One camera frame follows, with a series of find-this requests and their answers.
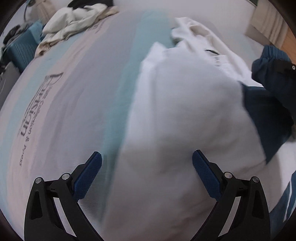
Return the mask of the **white and navy hoodie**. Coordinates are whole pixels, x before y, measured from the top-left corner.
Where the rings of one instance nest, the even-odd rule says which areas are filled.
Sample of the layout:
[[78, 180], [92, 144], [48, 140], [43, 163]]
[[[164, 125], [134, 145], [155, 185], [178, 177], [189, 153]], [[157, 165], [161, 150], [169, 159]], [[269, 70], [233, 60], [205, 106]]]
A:
[[295, 210], [294, 121], [210, 29], [177, 18], [175, 47], [156, 42], [140, 66], [101, 234], [190, 240], [214, 206], [192, 155], [237, 178], [258, 176], [271, 236]]

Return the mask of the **grey clothes on suitcase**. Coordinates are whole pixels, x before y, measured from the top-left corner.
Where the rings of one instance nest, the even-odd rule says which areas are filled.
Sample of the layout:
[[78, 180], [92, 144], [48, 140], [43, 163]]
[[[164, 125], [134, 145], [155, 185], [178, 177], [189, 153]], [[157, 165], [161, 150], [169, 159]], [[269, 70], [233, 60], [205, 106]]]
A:
[[24, 33], [32, 24], [33, 22], [25, 22], [21, 25], [14, 26], [4, 37], [3, 45], [7, 46], [8, 44], [10, 44], [11, 41], [13, 41], [16, 37]]

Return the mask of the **cream clothes pile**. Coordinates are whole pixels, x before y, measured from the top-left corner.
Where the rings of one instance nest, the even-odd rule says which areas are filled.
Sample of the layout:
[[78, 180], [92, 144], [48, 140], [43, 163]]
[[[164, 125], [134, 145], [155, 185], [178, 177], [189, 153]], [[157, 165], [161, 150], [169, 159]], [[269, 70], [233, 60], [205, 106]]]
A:
[[68, 40], [72, 35], [82, 32], [94, 24], [118, 13], [118, 7], [103, 3], [86, 5], [74, 9], [64, 7], [59, 9], [46, 23], [42, 34], [44, 39], [36, 48], [35, 57], [44, 55], [52, 46]]

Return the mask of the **striped printed bed sheet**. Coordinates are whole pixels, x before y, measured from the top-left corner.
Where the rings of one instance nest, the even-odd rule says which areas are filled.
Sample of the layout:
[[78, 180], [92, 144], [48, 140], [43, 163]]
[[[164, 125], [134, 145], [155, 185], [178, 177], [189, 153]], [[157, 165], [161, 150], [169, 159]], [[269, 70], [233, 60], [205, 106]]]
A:
[[33, 60], [1, 109], [1, 209], [19, 235], [34, 179], [94, 151], [103, 166], [79, 204], [101, 234], [141, 63], [155, 42], [173, 47], [165, 13], [127, 6]]

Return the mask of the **silver hard suitcase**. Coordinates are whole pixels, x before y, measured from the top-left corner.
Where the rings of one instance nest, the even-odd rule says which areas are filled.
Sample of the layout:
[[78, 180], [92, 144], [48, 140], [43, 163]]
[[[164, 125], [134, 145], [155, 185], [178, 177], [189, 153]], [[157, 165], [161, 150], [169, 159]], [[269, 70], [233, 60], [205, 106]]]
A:
[[16, 66], [12, 62], [9, 62], [4, 69], [4, 72], [1, 73], [0, 109], [2, 108], [6, 98], [8, 97], [19, 77], [20, 72], [18, 68], [16, 68]]

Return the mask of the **teal ribbed suitcase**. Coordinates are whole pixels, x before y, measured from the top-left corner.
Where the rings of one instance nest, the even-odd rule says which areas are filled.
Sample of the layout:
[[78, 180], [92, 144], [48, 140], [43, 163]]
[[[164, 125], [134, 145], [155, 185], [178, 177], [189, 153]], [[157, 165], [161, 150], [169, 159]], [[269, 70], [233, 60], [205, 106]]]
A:
[[3, 61], [12, 62], [22, 73], [34, 59], [36, 49], [43, 40], [42, 31], [43, 24], [40, 21], [33, 23], [4, 49]]

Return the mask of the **beige curtain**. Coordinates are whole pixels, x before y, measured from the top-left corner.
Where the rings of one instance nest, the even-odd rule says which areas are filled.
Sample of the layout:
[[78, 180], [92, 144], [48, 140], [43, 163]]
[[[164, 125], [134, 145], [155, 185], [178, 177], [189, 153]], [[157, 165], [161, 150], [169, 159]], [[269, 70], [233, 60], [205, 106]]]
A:
[[260, 0], [250, 20], [250, 24], [278, 49], [285, 41], [288, 24], [279, 11], [268, 0]]

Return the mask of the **black garment on pile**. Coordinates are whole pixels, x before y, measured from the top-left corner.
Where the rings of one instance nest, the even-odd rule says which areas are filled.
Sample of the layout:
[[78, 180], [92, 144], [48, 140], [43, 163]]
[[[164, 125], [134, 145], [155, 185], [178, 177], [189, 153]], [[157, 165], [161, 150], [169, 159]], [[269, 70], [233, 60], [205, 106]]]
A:
[[77, 9], [85, 6], [92, 6], [94, 4], [104, 4], [107, 7], [114, 6], [113, 0], [73, 0], [68, 4], [69, 8]]

